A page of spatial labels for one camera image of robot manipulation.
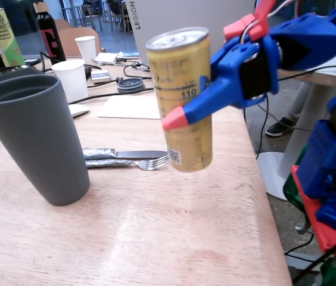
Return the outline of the blue gripper with motor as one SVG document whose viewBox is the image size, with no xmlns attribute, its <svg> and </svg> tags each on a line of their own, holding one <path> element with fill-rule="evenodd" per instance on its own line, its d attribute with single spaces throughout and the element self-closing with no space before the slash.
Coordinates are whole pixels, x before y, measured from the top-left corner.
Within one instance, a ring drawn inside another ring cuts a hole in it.
<svg viewBox="0 0 336 286">
<path fill-rule="evenodd" d="M 228 40 L 211 58 L 211 80 L 197 97 L 162 119 L 164 130 L 196 124 L 231 105 L 243 109 L 279 91 L 278 68 L 282 52 L 277 41 L 264 36 L 257 42 Z"/>
</svg>

